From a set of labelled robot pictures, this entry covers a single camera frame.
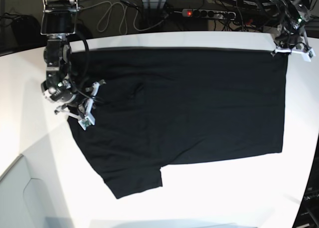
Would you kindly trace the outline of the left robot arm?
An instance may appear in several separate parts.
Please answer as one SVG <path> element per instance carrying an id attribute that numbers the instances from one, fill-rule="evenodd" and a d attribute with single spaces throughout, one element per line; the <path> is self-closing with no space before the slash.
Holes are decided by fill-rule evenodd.
<path id="1" fill-rule="evenodd" d="M 279 13 L 278 35 L 274 37 L 276 53 L 300 54 L 305 61 L 316 55 L 309 45 L 306 24 L 311 20 L 309 0 L 270 0 Z"/>

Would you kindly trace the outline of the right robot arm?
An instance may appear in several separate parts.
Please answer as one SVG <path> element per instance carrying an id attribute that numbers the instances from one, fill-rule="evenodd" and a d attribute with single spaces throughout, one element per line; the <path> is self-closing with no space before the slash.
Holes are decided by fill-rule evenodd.
<path id="1" fill-rule="evenodd" d="M 75 118 L 86 129 L 95 124 L 92 115 L 97 93 L 104 80 L 85 87 L 90 62 L 89 47 L 85 37 L 76 31 L 79 0 L 43 0 L 43 17 L 40 33 L 47 37 L 43 57 L 46 63 L 46 80 L 41 84 L 44 97 L 59 103 L 55 114 L 65 113 Z M 68 37 L 78 35 L 85 47 L 84 68 L 72 68 L 71 46 Z"/>

